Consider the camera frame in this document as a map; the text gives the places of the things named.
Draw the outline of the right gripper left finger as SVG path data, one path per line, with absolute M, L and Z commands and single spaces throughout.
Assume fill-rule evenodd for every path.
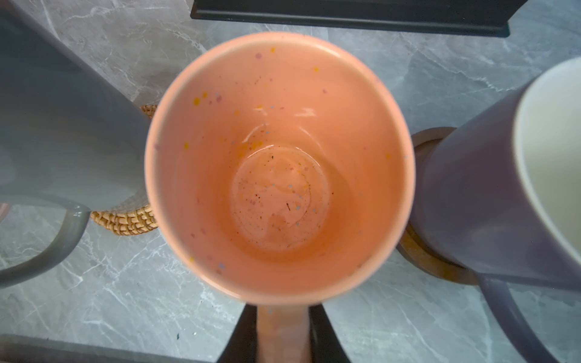
M 217 363 L 255 363 L 257 359 L 257 307 L 246 305 Z

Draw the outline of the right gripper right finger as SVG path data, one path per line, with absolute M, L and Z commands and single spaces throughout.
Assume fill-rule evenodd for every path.
M 311 306 L 310 340 L 312 362 L 351 363 L 343 350 L 322 304 Z

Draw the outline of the brown wooden round coaster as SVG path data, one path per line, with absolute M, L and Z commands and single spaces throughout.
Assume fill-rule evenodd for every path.
M 453 131 L 455 127 L 442 126 L 422 130 L 412 136 L 417 170 L 431 151 Z M 445 259 L 426 245 L 411 222 L 408 222 L 396 249 L 408 262 L 434 278 L 468 286 L 478 284 L 472 271 Z

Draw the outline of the yellow rattan round coaster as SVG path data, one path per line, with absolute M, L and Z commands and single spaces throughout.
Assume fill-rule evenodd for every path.
M 135 154 L 130 169 L 124 176 L 135 182 L 145 182 L 145 154 L 148 129 L 157 110 L 156 104 L 141 106 L 142 116 L 127 101 L 114 102 L 101 118 L 100 129 L 120 145 L 129 147 Z M 145 186 L 129 199 L 107 211 L 93 211 L 91 219 L 103 228 L 119 236 L 131 236 L 153 231 L 158 227 L 146 194 Z

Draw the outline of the orange mug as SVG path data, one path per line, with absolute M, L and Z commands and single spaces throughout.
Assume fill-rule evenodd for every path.
M 145 180 L 177 257 L 257 307 L 256 362 L 312 362 L 309 308 L 394 251 L 415 160 L 401 110 L 363 62 L 311 36 L 256 33 L 173 81 L 149 129 Z

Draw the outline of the lavender mug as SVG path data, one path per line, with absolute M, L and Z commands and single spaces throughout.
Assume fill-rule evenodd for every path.
M 415 232 L 474 273 L 526 361 L 554 361 L 508 287 L 580 289 L 579 59 L 455 129 L 417 168 Z

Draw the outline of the grey mug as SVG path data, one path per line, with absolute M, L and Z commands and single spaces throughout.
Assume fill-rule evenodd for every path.
M 63 262 L 93 211 L 148 203 L 149 118 L 12 1 L 1 3 L 1 201 L 65 210 L 53 242 L 1 286 Z

